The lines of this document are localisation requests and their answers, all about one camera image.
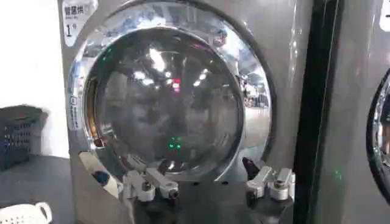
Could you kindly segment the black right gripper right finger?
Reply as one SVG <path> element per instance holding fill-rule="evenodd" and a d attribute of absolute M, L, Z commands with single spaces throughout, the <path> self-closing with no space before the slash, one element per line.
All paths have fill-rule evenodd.
<path fill-rule="evenodd" d="M 292 169 L 274 170 L 268 165 L 258 167 L 251 159 L 243 157 L 247 172 L 246 189 L 254 199 L 268 195 L 275 201 L 295 200 L 295 173 Z"/>

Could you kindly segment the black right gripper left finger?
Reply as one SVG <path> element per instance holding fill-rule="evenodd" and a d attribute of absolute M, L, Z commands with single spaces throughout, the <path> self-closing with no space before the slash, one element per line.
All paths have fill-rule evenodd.
<path fill-rule="evenodd" d="M 167 200 L 179 197 L 179 184 L 160 173 L 156 168 L 146 168 L 143 172 L 128 171 L 123 178 L 122 194 L 125 199 L 136 198 L 141 202 L 153 201 L 156 191 Z"/>

